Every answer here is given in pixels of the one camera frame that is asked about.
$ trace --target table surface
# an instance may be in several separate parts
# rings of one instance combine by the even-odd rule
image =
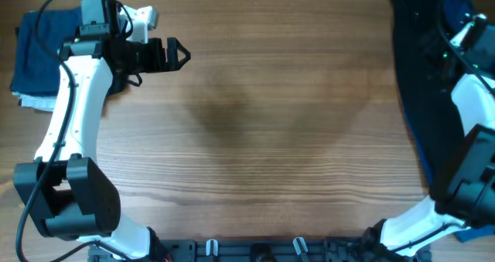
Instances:
[[[0,0],[1,261],[15,260],[23,208],[14,166],[32,161],[50,122],[9,92],[13,29],[44,1]],[[98,134],[123,211],[161,238],[356,236],[427,193],[398,103],[388,0],[121,1],[153,5],[151,36],[193,55],[111,97]],[[24,245],[48,260],[75,243],[42,239],[29,220]],[[492,261],[494,246],[448,236],[432,248],[435,261]]]

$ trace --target wooden table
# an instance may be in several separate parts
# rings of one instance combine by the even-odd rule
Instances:
[[[13,29],[44,1],[0,0],[1,261],[16,260],[14,166],[32,161],[50,122],[9,92]],[[193,54],[112,97],[98,135],[124,212],[161,238],[360,235],[427,193],[398,103],[388,0],[121,1],[153,5],[151,36]],[[432,247],[435,261],[492,261],[494,243]],[[42,239],[29,220],[24,245],[41,261],[75,244]]]

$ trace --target robotic arm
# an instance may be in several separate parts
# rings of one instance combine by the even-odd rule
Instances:
[[[108,246],[102,249],[109,260],[206,262],[209,257],[220,261],[222,253],[229,253],[225,261],[237,262],[245,261],[237,260],[235,254],[246,246],[252,262],[287,259],[287,253],[278,256],[269,243],[234,245],[229,252],[222,251],[228,243],[216,240],[206,244],[188,241],[184,256],[175,247],[167,248],[151,228],[139,226],[121,213],[118,191],[96,162],[97,130],[108,88],[122,76],[180,70],[190,54],[175,38],[167,39],[165,51],[161,39],[148,37],[148,31],[158,22],[152,7],[134,10],[125,6],[118,11],[114,0],[82,0],[81,8],[83,25],[60,50],[75,80],[74,105],[64,143],[29,211],[37,230],[43,236],[62,240],[103,242]],[[178,50],[186,54],[184,60],[178,60]],[[55,110],[35,161],[15,168],[14,185],[24,203],[53,153],[67,111],[69,76],[62,68],[60,72]],[[326,240],[324,259],[329,261],[333,253],[341,253],[341,246],[344,253],[350,253],[348,261],[409,261],[420,248],[449,233],[495,223],[493,153],[495,131],[475,126],[429,196],[402,215],[382,220],[362,238]],[[53,187],[63,180],[68,181],[70,189],[55,190]],[[314,258],[314,243],[296,238],[288,245],[303,262]],[[281,250],[285,245],[276,246]]]

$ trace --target wood grain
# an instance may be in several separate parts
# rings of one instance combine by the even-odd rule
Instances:
[[[427,192],[398,103],[388,0],[121,1],[156,7],[151,35],[193,54],[110,98],[98,135],[123,210],[161,238],[359,235]],[[1,261],[15,260],[22,212],[13,168],[50,122],[8,90],[13,29],[43,2],[0,0]],[[493,243],[448,237],[435,261],[491,261]],[[48,260],[73,243],[41,240],[29,222],[25,246]]]

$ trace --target black mounting base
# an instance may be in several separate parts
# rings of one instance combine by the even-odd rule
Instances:
[[[194,240],[161,240],[172,254],[173,262],[431,262],[429,246],[417,252],[415,257],[378,257],[371,252],[358,254],[360,237],[307,240],[307,256],[297,255],[291,240],[274,241],[220,241],[218,256],[207,256],[207,243]],[[118,262],[104,250],[91,247],[88,262]]]

